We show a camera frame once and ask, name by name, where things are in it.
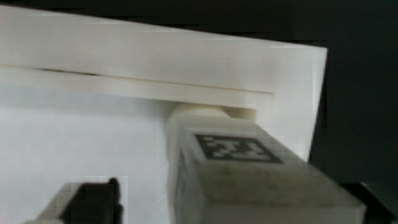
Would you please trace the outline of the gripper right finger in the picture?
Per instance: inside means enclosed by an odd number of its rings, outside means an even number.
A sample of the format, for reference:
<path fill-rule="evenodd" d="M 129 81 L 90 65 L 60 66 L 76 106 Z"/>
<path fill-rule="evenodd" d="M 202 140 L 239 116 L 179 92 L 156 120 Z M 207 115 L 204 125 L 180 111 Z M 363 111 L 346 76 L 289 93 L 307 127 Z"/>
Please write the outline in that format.
<path fill-rule="evenodd" d="M 342 183 L 340 187 L 365 205 L 362 224 L 398 224 L 398 194 L 376 183 Z"/>

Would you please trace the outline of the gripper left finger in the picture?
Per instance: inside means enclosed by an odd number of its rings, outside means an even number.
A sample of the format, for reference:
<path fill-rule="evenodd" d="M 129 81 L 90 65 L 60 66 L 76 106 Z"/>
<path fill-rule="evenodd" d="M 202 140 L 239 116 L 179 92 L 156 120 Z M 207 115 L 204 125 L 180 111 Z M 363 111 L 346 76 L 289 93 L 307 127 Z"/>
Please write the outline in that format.
<path fill-rule="evenodd" d="M 33 220 L 24 224 L 122 224 L 120 185 L 106 182 L 67 183 Z"/>

